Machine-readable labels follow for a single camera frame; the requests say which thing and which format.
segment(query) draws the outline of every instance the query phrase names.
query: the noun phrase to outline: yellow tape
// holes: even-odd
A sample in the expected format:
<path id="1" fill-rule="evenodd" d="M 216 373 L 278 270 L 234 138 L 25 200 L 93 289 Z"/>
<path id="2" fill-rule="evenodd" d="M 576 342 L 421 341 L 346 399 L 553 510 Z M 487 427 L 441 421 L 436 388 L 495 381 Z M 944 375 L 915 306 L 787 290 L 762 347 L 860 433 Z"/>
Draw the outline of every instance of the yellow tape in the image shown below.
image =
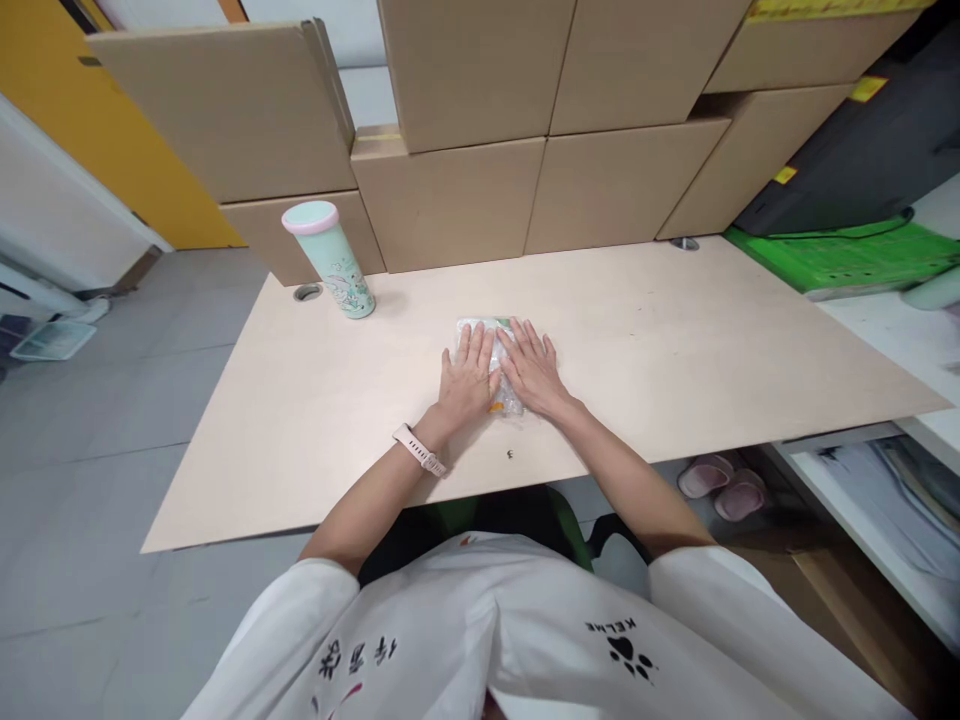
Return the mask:
<path id="1" fill-rule="evenodd" d="M 361 135 L 357 137 L 357 142 L 362 142 L 364 140 L 401 140 L 403 135 L 399 133 L 391 133 L 389 135 Z"/>
<path id="2" fill-rule="evenodd" d="M 880 88 L 887 84 L 887 78 L 877 75 L 864 75 L 857 86 L 850 91 L 850 99 L 857 102 L 870 102 L 873 96 L 880 92 Z"/>
<path id="3" fill-rule="evenodd" d="M 935 2 L 936 0 L 754 0 L 744 22 L 750 25 L 783 20 L 881 15 L 922 10 Z"/>
<path id="4" fill-rule="evenodd" d="M 788 182 L 793 180 L 793 176 L 797 174 L 797 169 L 792 168 L 789 165 L 784 165 L 783 170 L 778 172 L 773 176 L 773 181 L 778 182 L 781 185 L 786 185 Z"/>

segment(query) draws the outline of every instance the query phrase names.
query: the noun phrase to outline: desk hole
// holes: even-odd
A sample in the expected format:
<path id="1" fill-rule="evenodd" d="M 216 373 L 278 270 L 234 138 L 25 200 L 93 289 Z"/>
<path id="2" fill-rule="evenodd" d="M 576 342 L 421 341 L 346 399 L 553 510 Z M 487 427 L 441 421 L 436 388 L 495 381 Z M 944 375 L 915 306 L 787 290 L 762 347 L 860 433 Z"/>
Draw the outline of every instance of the desk hole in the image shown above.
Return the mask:
<path id="1" fill-rule="evenodd" d="M 322 294 L 323 286 L 320 283 L 308 283 L 293 291 L 293 299 L 297 302 L 306 302 L 318 298 Z"/>
<path id="2" fill-rule="evenodd" d="M 686 250 L 687 252 L 693 252 L 694 250 L 700 249 L 700 243 L 693 238 L 674 238 L 670 241 L 670 244 L 675 248 L 680 248 L 681 250 Z"/>

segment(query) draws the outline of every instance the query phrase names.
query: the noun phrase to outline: slipper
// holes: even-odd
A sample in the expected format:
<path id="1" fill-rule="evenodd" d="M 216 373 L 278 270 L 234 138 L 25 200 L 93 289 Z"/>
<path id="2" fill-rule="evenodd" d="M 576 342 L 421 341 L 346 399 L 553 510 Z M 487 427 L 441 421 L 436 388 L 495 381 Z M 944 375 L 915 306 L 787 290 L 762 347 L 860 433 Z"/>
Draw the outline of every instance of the slipper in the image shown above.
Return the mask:
<path id="1" fill-rule="evenodd" d="M 677 478 L 680 492 L 696 500 L 724 487 L 733 475 L 733 465 L 719 455 L 701 455 Z"/>
<path id="2" fill-rule="evenodd" d="M 767 502 L 767 487 L 753 470 L 737 470 L 730 485 L 717 495 L 713 507 L 727 522 L 740 522 Z"/>

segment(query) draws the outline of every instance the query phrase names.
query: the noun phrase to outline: gray floor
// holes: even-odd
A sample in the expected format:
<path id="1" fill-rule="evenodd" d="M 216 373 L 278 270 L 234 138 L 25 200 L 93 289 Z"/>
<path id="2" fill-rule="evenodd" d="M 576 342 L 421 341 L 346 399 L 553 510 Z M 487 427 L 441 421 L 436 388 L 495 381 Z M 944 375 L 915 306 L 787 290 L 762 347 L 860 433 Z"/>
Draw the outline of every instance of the gray floor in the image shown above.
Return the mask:
<path id="1" fill-rule="evenodd" d="M 178 718 L 295 560 L 305 536 L 139 554 L 265 276 L 249 250 L 165 256 L 73 360 L 0 386 L 0 717 Z M 585 535 L 610 512 L 591 478 L 557 487 Z M 644 592 L 608 547 L 598 574 Z"/>

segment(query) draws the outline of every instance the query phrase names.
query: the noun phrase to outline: water bottle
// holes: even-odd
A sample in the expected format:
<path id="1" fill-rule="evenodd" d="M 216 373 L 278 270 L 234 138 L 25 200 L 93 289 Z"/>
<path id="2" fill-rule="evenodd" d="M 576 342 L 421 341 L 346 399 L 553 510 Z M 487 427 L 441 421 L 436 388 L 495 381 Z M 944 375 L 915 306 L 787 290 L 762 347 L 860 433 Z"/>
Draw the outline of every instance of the water bottle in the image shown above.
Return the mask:
<path id="1" fill-rule="evenodd" d="M 336 205 L 323 200 L 300 203 L 287 210 L 280 222 L 297 238 L 344 315 L 359 320 L 373 312 L 376 302 L 340 227 Z"/>

